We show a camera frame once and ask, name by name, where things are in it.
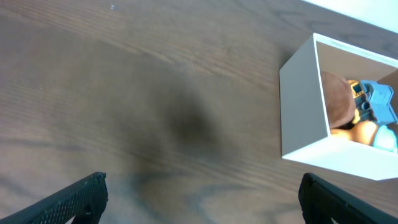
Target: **white box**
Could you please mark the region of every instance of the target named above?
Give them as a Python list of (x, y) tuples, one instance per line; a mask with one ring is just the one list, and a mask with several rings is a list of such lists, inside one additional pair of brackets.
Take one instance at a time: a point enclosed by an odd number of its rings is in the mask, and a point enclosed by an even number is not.
[[(353, 80), (398, 76), (397, 60), (313, 34), (279, 72), (282, 158), (373, 180), (398, 177), (398, 154), (330, 134), (320, 67)], [(386, 84), (398, 94), (398, 83)]]

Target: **wood grain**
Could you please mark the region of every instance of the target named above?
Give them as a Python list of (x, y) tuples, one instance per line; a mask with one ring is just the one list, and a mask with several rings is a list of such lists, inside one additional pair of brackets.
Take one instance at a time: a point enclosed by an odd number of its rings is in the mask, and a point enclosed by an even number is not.
[(391, 32), (295, 0), (0, 0), (0, 27), (2, 217), (97, 170), (102, 223), (303, 223), (306, 172), (398, 216), (395, 180), (280, 158), (284, 62), (315, 31), (398, 58)]

